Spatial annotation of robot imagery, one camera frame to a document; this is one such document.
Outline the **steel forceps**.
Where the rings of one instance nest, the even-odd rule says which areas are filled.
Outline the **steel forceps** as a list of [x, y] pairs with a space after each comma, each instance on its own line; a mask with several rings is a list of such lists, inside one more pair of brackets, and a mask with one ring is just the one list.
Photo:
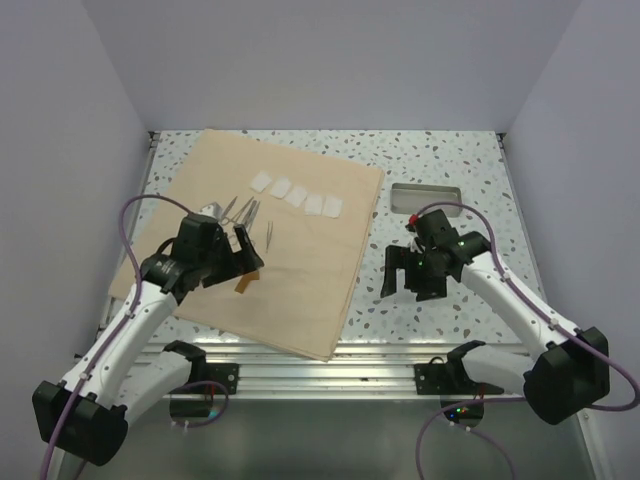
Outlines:
[[246, 226], [253, 214], [253, 210], [257, 205], [257, 201], [251, 197], [235, 216], [236, 225]]

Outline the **steel tweezers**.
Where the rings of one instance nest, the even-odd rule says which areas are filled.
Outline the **steel tweezers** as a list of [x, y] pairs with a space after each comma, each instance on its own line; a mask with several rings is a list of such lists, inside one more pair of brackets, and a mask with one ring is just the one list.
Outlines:
[[271, 242], [272, 242], [272, 238], [273, 238], [273, 230], [274, 230], [274, 223], [273, 221], [268, 221], [267, 223], [267, 232], [266, 232], [266, 246], [265, 246], [265, 252], [269, 251]]

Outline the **steel scissors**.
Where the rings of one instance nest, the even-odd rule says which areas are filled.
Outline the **steel scissors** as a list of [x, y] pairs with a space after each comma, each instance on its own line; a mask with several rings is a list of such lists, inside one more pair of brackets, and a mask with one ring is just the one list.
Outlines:
[[229, 202], [229, 204], [224, 208], [224, 210], [222, 211], [222, 213], [221, 213], [221, 219], [220, 219], [220, 221], [219, 221], [219, 223], [220, 223], [221, 225], [226, 225], [226, 224], [228, 224], [228, 223], [230, 222], [229, 214], [230, 214], [230, 212], [231, 212], [232, 208], [234, 207], [234, 205], [235, 205], [235, 203], [236, 203], [237, 199], [238, 199], [238, 197], [237, 197], [237, 196], [235, 196], [235, 197], [234, 197], [234, 198]]

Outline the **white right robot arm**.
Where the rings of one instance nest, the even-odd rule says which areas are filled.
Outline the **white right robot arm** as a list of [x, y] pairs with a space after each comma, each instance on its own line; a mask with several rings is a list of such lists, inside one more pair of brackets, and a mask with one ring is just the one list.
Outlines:
[[610, 392], [606, 337], [555, 313], [500, 262], [493, 238], [459, 234], [445, 213], [411, 216], [407, 246], [385, 249], [380, 295], [396, 293], [397, 274], [417, 301], [441, 299], [454, 279], [478, 295], [520, 340], [527, 353], [511, 354], [472, 340], [451, 350], [431, 378], [455, 393], [491, 386], [524, 397], [540, 419], [556, 425]]

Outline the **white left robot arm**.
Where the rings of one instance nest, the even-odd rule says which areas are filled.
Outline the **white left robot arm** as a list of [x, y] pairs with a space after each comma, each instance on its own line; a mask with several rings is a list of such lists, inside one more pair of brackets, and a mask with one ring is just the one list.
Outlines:
[[42, 440], [50, 449], [103, 466], [123, 445], [134, 421], [164, 395], [228, 394], [208, 370], [204, 351], [184, 341], [167, 344], [144, 374], [134, 376], [130, 370], [190, 292], [263, 265], [245, 224], [227, 234], [215, 218], [187, 214], [177, 235], [142, 262], [117, 319], [85, 356], [59, 382], [43, 381], [36, 388], [32, 403]]

